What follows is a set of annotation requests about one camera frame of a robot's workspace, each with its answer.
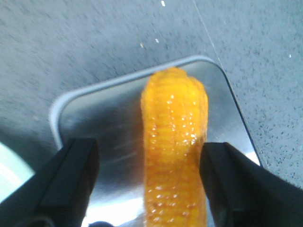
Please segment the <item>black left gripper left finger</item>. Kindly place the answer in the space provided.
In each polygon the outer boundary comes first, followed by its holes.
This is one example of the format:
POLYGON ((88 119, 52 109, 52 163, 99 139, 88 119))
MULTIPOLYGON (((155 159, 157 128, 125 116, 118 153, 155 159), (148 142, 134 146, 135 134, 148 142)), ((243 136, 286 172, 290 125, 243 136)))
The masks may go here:
POLYGON ((69 140, 0 203, 2 227, 80 227, 99 172, 95 139, 69 140))

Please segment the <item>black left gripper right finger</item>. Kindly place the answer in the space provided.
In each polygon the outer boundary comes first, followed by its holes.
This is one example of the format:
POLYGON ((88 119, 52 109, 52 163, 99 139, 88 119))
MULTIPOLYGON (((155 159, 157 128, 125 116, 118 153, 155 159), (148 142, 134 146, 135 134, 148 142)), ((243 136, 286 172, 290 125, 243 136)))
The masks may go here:
POLYGON ((207 142, 200 176, 217 227, 301 227, 303 191, 231 144, 207 142))

